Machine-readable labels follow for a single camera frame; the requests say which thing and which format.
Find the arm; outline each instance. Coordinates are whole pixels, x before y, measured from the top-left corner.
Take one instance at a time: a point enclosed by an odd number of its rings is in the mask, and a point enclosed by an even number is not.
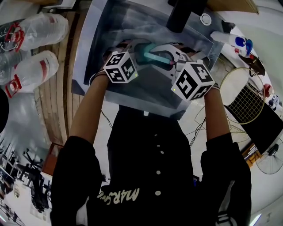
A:
[[[207,119],[207,140],[230,132],[220,92],[210,89],[204,96]]]
[[[7,181],[4,181],[4,183],[7,185],[8,188],[11,188],[11,186],[9,185]]]
[[[205,95],[207,151],[203,152],[200,208],[207,225],[227,215],[237,225],[247,226],[251,213],[251,173],[238,144],[233,143],[220,92],[212,88]]]
[[[94,143],[108,82],[107,75],[101,75],[95,78],[95,81],[89,87],[76,112],[71,126],[70,136],[78,136],[87,140],[89,143]]]
[[[76,225],[77,211],[87,197],[99,194],[102,176],[93,142],[107,85],[106,75],[95,78],[74,117],[70,137],[60,150],[51,188],[53,226]],[[83,183],[83,191],[72,189],[73,180],[78,179]]]

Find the teal object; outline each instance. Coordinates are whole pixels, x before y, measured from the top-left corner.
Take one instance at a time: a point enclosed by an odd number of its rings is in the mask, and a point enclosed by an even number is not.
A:
[[[153,43],[151,43],[151,44],[149,44],[148,46],[146,46],[145,49],[144,49],[145,52],[144,52],[143,56],[144,56],[145,58],[147,58],[148,61],[150,61],[150,60],[156,60],[156,61],[159,61],[159,62],[162,62],[162,63],[165,63],[165,64],[170,64],[170,60],[169,60],[169,59],[167,59],[167,58],[165,58],[165,57],[157,56],[157,55],[152,54],[152,53],[149,52],[149,51],[150,51],[151,49],[153,49],[155,46],[156,46],[156,45],[153,44]]]
[[[144,53],[144,56],[152,60],[156,60],[165,64],[170,64],[170,60],[165,57],[160,57],[152,53]]]

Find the person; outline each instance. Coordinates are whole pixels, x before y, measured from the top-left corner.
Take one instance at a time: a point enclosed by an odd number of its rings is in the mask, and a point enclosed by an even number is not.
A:
[[[119,106],[107,144],[111,181],[101,187],[93,143],[108,83],[105,73],[95,76],[59,153],[52,225],[249,225],[251,174],[232,141],[219,89],[204,97],[207,151],[200,186],[194,187],[189,141],[177,120]],[[72,181],[80,181],[80,191],[74,193]]]
[[[13,190],[13,184],[8,183],[5,179],[1,178],[0,180],[0,198],[5,199],[5,195],[9,194]]]

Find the wristband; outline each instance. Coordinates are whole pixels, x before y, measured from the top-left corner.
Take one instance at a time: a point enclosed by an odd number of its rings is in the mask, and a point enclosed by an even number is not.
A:
[[[105,72],[104,70],[101,70],[101,71],[95,73],[95,74],[90,78],[90,80],[89,80],[89,85],[91,85],[91,83],[93,82],[93,80],[94,80],[96,77],[101,76],[101,75],[104,75],[104,76],[108,77],[107,74],[106,74],[106,72]]]
[[[215,83],[211,88],[214,88],[214,89],[220,91],[219,85],[217,83]]]

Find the electric fan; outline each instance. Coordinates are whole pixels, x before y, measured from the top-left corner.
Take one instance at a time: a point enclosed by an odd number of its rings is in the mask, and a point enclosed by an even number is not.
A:
[[[256,164],[261,172],[265,174],[274,174],[283,166],[283,142],[277,141],[271,148],[267,149],[261,158],[256,158]]]

